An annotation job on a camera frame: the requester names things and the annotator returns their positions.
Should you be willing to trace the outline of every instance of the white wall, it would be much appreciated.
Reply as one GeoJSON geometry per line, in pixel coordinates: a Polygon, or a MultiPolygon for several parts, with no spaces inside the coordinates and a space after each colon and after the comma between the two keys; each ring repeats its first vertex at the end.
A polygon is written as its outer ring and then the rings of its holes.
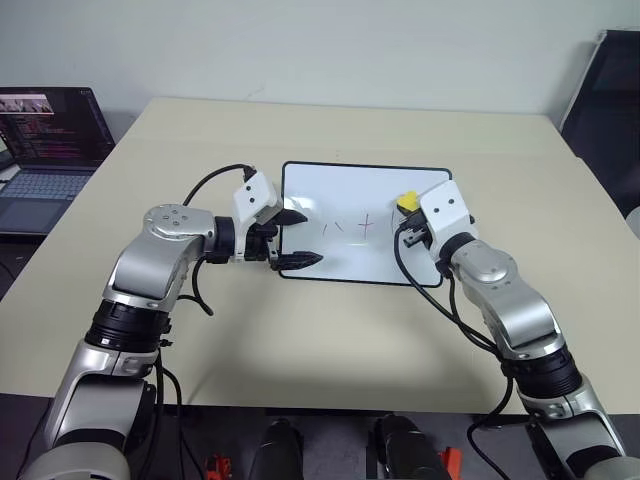
{"type": "Polygon", "coordinates": [[[0,0],[1,85],[89,85],[120,137],[155,95],[547,113],[638,0],[0,0]]]}

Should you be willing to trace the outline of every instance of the plus sign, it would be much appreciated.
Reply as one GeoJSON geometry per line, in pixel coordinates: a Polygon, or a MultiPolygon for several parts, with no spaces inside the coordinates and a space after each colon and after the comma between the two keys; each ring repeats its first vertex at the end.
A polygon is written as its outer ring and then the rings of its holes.
{"type": "Polygon", "coordinates": [[[367,228],[370,227],[371,225],[373,225],[372,223],[369,223],[369,214],[367,213],[366,218],[364,219],[364,223],[359,223],[358,225],[360,225],[361,227],[364,227],[364,239],[367,239],[367,228]]]}

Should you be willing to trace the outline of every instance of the laptop screen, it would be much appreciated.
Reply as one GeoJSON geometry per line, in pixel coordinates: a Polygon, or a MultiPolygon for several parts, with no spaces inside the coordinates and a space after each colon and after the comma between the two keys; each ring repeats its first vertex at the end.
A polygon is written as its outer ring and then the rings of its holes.
{"type": "Polygon", "coordinates": [[[90,88],[0,87],[0,136],[29,168],[97,168],[115,146],[90,88]]]}

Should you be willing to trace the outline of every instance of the whiteboard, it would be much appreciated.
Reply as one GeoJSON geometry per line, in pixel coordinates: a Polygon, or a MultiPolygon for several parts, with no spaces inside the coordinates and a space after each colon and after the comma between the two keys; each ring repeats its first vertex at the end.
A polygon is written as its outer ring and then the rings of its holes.
{"type": "MultiPolygon", "coordinates": [[[[407,285],[393,254],[393,236],[404,219],[396,199],[410,190],[423,193],[450,178],[451,172],[443,168],[285,163],[284,206],[303,213],[308,221],[282,229],[281,251],[310,250],[324,258],[281,275],[407,285]]],[[[425,286],[441,283],[422,244],[409,249],[401,242],[400,252],[418,282],[425,286]]]]}

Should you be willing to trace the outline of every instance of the laptop keyboard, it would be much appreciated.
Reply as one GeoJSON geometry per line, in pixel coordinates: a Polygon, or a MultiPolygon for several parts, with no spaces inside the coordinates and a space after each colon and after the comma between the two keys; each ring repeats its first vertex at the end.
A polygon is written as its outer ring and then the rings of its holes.
{"type": "Polygon", "coordinates": [[[73,200],[88,180],[89,175],[19,173],[0,190],[0,197],[73,200]]]}

